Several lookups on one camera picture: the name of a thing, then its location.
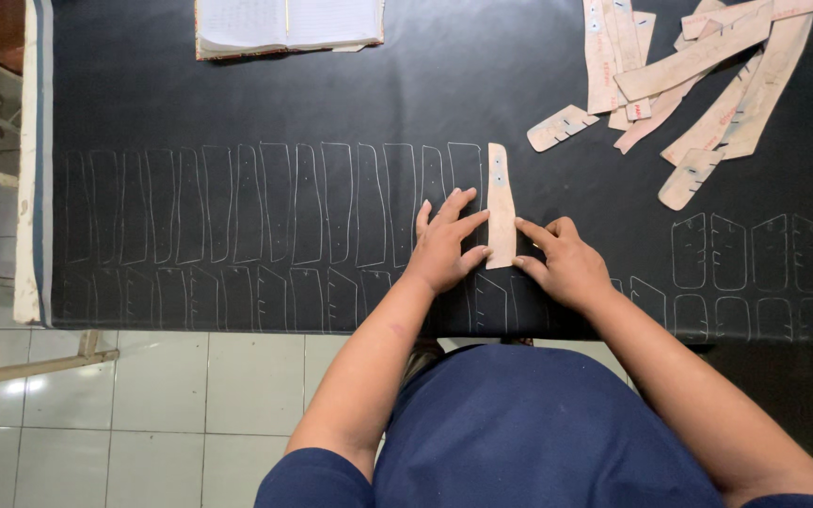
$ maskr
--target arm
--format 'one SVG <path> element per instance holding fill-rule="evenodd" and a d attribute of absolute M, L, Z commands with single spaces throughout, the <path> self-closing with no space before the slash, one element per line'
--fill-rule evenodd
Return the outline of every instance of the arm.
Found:
<path fill-rule="evenodd" d="M 548 261 L 520 256 L 514 264 L 592 323 L 727 506 L 773 493 L 813 493 L 811 457 L 751 398 L 618 293 L 604 260 L 569 218 L 546 228 L 517 219 L 517 227 Z"/>
<path fill-rule="evenodd" d="M 431 223 L 432 205 L 423 203 L 406 271 L 334 357 L 286 454 L 325 448 L 350 460 L 372 480 L 378 441 L 429 306 L 437 294 L 456 285 L 491 254 L 490 248 L 480 245 L 460 255 L 460 240 L 488 220 L 487 210 L 458 220 L 475 194 L 475 189 L 455 189 Z"/>

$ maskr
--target person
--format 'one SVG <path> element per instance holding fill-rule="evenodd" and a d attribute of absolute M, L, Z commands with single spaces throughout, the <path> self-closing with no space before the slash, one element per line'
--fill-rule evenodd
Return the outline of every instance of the person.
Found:
<path fill-rule="evenodd" d="M 431 222 L 423 203 L 406 270 L 334 358 L 256 507 L 813 507 L 811 457 L 617 292 L 566 217 L 517 218 L 547 262 L 513 264 L 589 320 L 648 404 L 577 352 L 501 344 L 401 387 L 435 296 L 491 254 L 461 255 L 489 216 L 459 219 L 475 196 L 455 189 Z"/>

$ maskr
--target right hand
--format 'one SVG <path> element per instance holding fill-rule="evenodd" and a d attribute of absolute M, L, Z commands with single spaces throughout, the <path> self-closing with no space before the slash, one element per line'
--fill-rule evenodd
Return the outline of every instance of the right hand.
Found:
<path fill-rule="evenodd" d="M 586 314 L 616 293 L 604 260 L 579 238 L 569 217 L 561 217 L 544 228 L 516 218 L 517 229 L 545 252 L 546 263 L 530 256 L 517 256 L 513 265 L 530 277 L 560 304 Z"/>

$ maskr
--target hand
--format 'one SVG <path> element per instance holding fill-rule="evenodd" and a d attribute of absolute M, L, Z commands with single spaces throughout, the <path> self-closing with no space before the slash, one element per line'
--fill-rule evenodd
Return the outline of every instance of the hand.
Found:
<path fill-rule="evenodd" d="M 521 268 L 560 304 L 586 314 L 616 293 L 604 260 L 579 238 L 569 217 L 561 217 L 544 228 L 516 218 L 517 229 L 545 252 L 547 266 L 529 256 L 517 256 L 513 265 Z"/>
<path fill-rule="evenodd" d="M 460 255 L 460 241 L 488 221 L 487 210 L 459 219 L 460 210 L 475 199 L 475 193 L 474 188 L 454 189 L 431 222 L 432 203 L 422 203 L 415 218 L 415 249 L 401 278 L 420 281 L 434 294 L 442 294 L 491 254 L 488 246 L 480 245 Z"/>

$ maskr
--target forearm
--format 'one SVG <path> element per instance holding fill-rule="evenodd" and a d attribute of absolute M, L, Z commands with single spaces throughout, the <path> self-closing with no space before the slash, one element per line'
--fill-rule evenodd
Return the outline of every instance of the forearm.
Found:
<path fill-rule="evenodd" d="M 391 287 L 334 357 L 287 453 L 326 448 L 371 479 L 407 357 L 434 298 L 428 286 L 411 278 L 403 277 Z"/>
<path fill-rule="evenodd" d="M 761 408 L 620 293 L 584 314 L 728 506 L 813 493 L 813 461 Z"/>

